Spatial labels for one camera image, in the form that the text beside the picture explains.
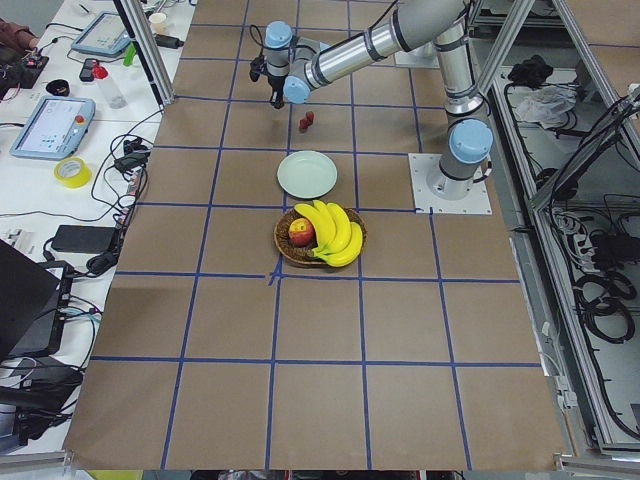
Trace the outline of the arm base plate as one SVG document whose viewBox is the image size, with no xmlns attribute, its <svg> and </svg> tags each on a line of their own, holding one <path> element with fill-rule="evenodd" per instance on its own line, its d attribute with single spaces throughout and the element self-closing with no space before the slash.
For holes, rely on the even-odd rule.
<svg viewBox="0 0 640 480">
<path fill-rule="evenodd" d="M 394 61 L 395 66 L 400 68 L 439 68 L 436 49 L 432 42 L 428 42 L 410 52 L 397 52 L 394 55 Z"/>
<path fill-rule="evenodd" d="M 476 168 L 471 179 L 452 180 L 441 171 L 440 158 L 440 154 L 408 155 L 414 210 L 419 214 L 491 215 L 482 167 Z"/>
</svg>

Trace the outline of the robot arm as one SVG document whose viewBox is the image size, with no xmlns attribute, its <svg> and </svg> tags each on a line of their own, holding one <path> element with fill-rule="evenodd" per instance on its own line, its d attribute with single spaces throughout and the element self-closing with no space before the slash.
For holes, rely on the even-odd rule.
<svg viewBox="0 0 640 480">
<path fill-rule="evenodd" d="M 270 103 L 303 104 L 311 93 L 388 58 L 402 68 L 437 69 L 446 102 L 447 146 L 426 184 L 438 198 L 457 201 L 490 173 L 493 133 L 489 107 L 474 78 L 468 44 L 469 1 L 407 1 L 360 33 L 333 45 L 294 34 L 284 21 L 251 27 L 260 53 L 250 78 L 266 77 Z"/>
</svg>

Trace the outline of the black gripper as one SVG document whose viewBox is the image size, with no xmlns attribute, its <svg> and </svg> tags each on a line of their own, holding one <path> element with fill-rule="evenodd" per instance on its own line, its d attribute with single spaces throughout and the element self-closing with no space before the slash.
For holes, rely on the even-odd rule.
<svg viewBox="0 0 640 480">
<path fill-rule="evenodd" d="M 274 108 L 282 108 L 282 99 L 283 99 L 283 77 L 282 76 L 268 76 L 268 83 L 272 89 L 271 93 L 271 102 Z"/>
</svg>

